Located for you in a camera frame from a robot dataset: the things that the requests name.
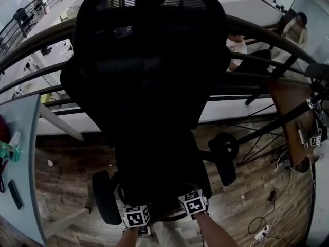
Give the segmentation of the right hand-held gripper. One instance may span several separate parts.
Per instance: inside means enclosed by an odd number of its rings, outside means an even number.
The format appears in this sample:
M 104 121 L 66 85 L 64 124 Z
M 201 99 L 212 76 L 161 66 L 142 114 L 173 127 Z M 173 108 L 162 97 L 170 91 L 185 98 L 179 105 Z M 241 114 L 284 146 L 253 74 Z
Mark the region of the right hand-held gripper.
M 190 216 L 206 212 L 208 209 L 208 199 L 204 196 L 201 189 L 179 196 L 178 200 L 182 210 Z

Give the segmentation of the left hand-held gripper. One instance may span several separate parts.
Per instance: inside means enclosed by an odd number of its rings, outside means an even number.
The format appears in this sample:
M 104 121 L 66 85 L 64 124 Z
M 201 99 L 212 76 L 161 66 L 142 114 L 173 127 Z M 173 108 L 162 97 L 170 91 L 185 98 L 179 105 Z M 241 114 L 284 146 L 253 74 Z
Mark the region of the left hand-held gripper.
M 151 235 L 151 229 L 148 226 L 150 214 L 146 205 L 125 207 L 123 209 L 123 221 L 126 228 L 138 228 L 139 236 Z

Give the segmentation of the black mesh office chair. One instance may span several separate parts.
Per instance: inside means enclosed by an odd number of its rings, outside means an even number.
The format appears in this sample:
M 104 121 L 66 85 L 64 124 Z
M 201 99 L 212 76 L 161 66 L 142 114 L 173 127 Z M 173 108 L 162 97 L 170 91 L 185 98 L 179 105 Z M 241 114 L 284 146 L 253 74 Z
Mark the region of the black mesh office chair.
M 203 151 L 192 133 L 231 62 L 227 36 L 218 0 L 83 1 L 60 81 L 115 153 L 117 171 L 92 176 L 105 223 L 124 222 L 118 186 L 210 185 L 204 161 L 235 181 L 235 138 Z

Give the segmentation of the person's right forearm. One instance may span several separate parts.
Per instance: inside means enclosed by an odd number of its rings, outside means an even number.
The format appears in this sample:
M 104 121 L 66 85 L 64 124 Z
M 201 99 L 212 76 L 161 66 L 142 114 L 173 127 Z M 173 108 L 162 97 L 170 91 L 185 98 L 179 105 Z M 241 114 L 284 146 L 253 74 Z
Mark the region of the person's right forearm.
M 208 247 L 239 247 L 237 242 L 205 212 L 195 214 Z

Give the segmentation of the person's left forearm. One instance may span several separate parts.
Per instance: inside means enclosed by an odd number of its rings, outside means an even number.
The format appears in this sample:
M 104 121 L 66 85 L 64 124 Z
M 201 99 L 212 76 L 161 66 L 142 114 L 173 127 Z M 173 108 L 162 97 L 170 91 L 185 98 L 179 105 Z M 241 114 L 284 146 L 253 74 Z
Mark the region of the person's left forearm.
M 138 227 L 126 229 L 115 247 L 136 247 L 138 231 Z

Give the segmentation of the person's light trousers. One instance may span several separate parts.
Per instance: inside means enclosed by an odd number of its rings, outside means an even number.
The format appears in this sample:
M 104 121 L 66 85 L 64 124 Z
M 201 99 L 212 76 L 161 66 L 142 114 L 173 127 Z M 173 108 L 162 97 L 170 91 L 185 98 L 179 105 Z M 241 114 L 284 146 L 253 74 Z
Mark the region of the person's light trousers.
M 136 247 L 190 247 L 176 222 L 157 222 L 151 226 L 154 235 L 140 236 Z

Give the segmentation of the white power strip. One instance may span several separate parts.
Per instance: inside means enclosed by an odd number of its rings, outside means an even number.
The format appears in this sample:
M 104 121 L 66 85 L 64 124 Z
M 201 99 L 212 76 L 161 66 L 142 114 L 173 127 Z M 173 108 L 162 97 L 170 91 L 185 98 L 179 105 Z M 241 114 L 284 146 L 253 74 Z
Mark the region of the white power strip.
M 265 238 L 266 234 L 269 232 L 270 226 L 267 225 L 265 226 L 263 229 L 259 230 L 255 235 L 254 235 L 254 239 L 256 241 L 262 241 L 263 238 Z

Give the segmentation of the black coat rack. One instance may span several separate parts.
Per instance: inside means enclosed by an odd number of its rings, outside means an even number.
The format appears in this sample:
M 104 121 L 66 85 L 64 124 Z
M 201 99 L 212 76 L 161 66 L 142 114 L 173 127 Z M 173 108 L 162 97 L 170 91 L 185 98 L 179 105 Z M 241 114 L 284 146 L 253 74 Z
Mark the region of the black coat rack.
M 309 99 L 306 99 L 303 103 L 292 109 L 291 111 L 287 112 L 285 115 L 281 116 L 277 120 L 271 122 L 270 124 L 260 128 L 259 130 L 256 130 L 255 132 L 248 134 L 240 139 L 238 139 L 236 142 L 238 145 L 242 145 L 246 142 L 249 142 L 255 138 L 258 138 L 278 127 L 283 127 L 288 122 L 296 119 L 300 115 L 306 113 L 307 111 L 311 110 L 315 104 L 323 100 L 325 98 L 329 97 L 329 88 L 324 89 L 322 92 L 318 93 L 314 97 L 311 97 Z

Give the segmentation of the black smartphone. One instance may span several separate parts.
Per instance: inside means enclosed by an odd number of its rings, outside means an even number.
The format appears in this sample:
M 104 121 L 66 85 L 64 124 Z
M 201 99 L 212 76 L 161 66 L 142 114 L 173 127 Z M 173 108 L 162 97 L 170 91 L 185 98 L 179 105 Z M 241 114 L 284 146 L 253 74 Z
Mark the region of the black smartphone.
M 8 188 L 9 188 L 9 191 L 11 193 L 11 196 L 15 202 L 17 209 L 21 210 L 23 208 L 23 203 L 22 203 L 21 197 L 18 193 L 14 180 L 9 181 Z

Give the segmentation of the white desk with black edge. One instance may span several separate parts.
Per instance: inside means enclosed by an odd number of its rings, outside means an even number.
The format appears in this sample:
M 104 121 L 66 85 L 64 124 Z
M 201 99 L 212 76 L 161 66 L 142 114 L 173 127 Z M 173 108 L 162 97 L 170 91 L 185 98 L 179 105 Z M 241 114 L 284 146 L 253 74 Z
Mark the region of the white desk with black edge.
M 329 152 L 320 152 L 315 162 L 315 203 L 306 244 L 329 247 Z

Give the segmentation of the white and black device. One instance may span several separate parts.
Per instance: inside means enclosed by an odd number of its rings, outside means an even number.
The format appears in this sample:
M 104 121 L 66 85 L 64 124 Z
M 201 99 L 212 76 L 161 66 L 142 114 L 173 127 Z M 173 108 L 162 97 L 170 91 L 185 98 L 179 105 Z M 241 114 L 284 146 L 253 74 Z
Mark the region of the white and black device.
M 309 147 L 308 136 L 307 136 L 307 132 L 306 132 L 306 129 L 305 129 L 303 123 L 298 122 L 297 127 L 298 127 L 298 133 L 299 133 L 301 144 L 304 146 L 304 149 L 308 149 L 308 147 Z

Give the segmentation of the brown wooden side desk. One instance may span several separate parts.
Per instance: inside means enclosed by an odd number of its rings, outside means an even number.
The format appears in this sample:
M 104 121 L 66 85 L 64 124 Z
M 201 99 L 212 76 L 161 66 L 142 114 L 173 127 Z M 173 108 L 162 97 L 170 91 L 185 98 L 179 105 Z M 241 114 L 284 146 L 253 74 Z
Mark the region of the brown wooden side desk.
M 265 85 L 273 99 L 279 118 L 306 99 L 318 94 L 312 91 L 311 86 L 299 82 L 269 79 L 265 82 Z M 313 110 L 307 111 L 282 127 L 292 167 L 300 165 L 315 148 L 315 146 L 309 146 L 308 149 L 304 149 L 298 133 L 298 122 L 303 123 L 308 139 L 313 131 L 322 127 L 322 123 L 315 117 Z

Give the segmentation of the idle hand-held gripper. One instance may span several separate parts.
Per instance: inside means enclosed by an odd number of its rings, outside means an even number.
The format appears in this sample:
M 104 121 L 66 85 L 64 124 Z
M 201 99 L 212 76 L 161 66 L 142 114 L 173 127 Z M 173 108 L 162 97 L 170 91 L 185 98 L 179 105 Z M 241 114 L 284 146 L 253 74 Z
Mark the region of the idle hand-held gripper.
M 327 128 L 324 127 L 322 129 L 313 131 L 308 139 L 308 145 L 309 146 L 318 146 L 320 145 L 323 141 L 327 140 L 328 135 L 327 135 Z
M 313 103 L 312 100 L 309 98 L 306 100 L 308 106 L 311 110 L 313 110 L 315 117 L 322 122 L 325 123 L 326 113 L 323 111 L 320 102 Z

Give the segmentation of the light blue table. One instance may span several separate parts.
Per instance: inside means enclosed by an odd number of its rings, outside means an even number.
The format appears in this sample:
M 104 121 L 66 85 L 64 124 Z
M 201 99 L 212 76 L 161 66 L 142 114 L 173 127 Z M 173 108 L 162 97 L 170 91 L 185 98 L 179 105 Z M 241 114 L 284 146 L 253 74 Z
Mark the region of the light blue table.
M 35 140 L 39 121 L 40 95 L 16 98 L 0 105 L 10 135 L 21 133 L 18 162 L 9 161 L 3 172 L 5 192 L 0 193 L 0 216 L 18 231 L 42 246 L 46 243 L 35 188 Z M 23 208 L 18 210 L 8 188 L 14 180 Z

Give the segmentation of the green water bottle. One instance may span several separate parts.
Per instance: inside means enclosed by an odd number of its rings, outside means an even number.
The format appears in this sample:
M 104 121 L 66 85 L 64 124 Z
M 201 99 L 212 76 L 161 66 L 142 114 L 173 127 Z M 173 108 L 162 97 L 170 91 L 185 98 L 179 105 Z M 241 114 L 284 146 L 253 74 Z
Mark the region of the green water bottle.
M 0 141 L 0 158 L 18 162 L 20 160 L 20 155 L 21 152 L 17 146 Z

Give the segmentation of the white paper tag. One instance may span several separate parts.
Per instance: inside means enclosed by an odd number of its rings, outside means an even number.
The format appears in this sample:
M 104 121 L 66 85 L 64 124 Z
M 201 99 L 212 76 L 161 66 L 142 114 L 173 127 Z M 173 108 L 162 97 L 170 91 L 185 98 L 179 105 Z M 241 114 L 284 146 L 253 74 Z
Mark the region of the white paper tag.
M 12 136 L 9 145 L 15 148 L 19 147 L 19 143 L 20 143 L 20 139 L 21 139 L 21 133 L 19 131 L 16 131 L 14 133 L 14 135 Z

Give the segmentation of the black metal railing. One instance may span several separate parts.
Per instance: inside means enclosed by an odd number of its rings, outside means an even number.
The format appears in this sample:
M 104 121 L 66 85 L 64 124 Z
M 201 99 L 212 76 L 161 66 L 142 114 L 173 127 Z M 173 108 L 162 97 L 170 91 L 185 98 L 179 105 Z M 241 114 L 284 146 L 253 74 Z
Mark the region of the black metal railing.
M 227 18 L 228 28 L 231 31 L 232 30 L 240 31 L 242 34 L 254 38 L 257 41 L 262 41 L 264 43 L 273 45 L 277 48 L 280 48 L 290 53 L 293 57 L 305 61 L 308 64 L 313 64 L 316 62 L 313 57 L 307 54 L 300 47 L 291 43 L 287 39 L 279 36 L 278 34 L 269 31 L 265 27 L 261 27 L 254 23 L 245 21 L 243 19 L 231 15 L 227 15 L 226 18 Z M 20 62 L 28 55 L 35 53 L 36 51 L 40 50 L 45 46 L 48 46 L 55 42 L 63 41 L 65 39 L 72 38 L 75 24 L 76 24 L 76 19 L 74 18 L 66 22 L 51 26 L 28 38 L 14 51 L 6 55 L 6 57 L 2 61 L 0 61 L 0 73 L 4 74 L 7 69 L 11 68 L 13 65 Z M 12 81 L 1 87 L 0 95 L 12 88 L 15 88 L 16 86 L 24 82 L 33 80 L 35 78 L 44 75 L 48 75 L 53 72 L 57 72 L 64 67 L 65 63 L 66 62 L 57 63 L 49 67 L 43 68 L 41 70 L 38 70 L 34 73 L 31 73 L 29 75 L 23 76 L 19 79 L 16 79 L 15 81 Z

